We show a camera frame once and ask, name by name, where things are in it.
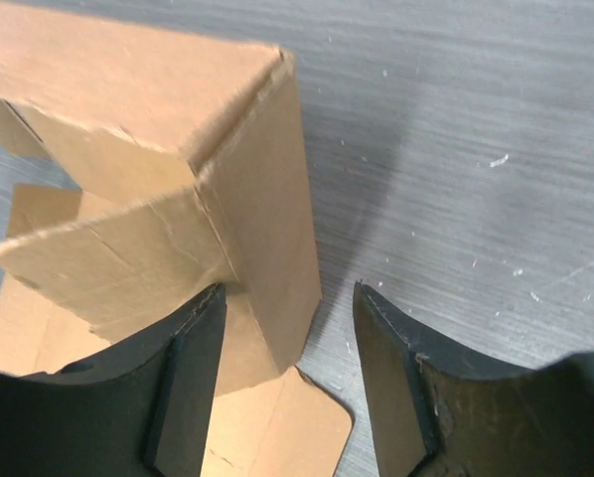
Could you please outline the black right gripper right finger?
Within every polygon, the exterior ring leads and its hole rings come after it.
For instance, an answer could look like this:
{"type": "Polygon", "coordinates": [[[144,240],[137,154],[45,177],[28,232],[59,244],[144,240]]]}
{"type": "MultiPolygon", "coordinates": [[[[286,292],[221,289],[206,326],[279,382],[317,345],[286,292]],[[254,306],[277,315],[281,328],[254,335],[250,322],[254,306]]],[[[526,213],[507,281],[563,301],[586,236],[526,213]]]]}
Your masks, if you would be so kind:
{"type": "Polygon", "coordinates": [[[382,476],[594,476],[594,352],[531,370],[357,283],[353,318],[382,476]]]}

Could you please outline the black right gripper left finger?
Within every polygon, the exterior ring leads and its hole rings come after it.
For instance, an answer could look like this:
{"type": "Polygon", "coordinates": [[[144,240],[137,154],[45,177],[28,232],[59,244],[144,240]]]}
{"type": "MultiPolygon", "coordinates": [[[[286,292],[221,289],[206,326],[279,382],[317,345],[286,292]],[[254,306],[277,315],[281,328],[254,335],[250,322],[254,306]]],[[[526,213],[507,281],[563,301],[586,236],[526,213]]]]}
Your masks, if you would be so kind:
{"type": "Polygon", "coordinates": [[[0,372],[0,476],[197,476],[226,318],[213,284],[49,374],[0,372]]]}

